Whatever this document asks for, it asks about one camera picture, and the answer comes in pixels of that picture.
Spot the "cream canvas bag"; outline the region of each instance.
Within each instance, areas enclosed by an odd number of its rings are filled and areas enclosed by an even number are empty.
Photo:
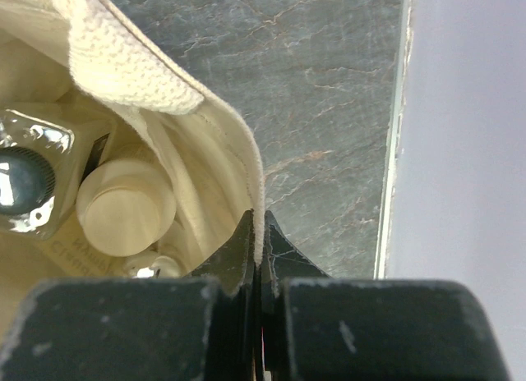
[[[54,101],[71,87],[111,109],[124,125],[122,141],[129,129],[155,152],[178,205],[165,240],[187,271],[232,235],[248,209],[261,262],[261,158],[235,110],[109,0],[0,0],[0,104]],[[0,234],[0,329],[41,278],[119,275],[116,265],[85,242],[75,218],[47,241]]]

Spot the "white bottle cap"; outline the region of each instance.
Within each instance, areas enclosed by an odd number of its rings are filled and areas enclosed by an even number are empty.
[[[135,255],[173,222],[172,187],[149,163],[118,159],[96,168],[82,183],[76,212],[90,244],[107,255]]]

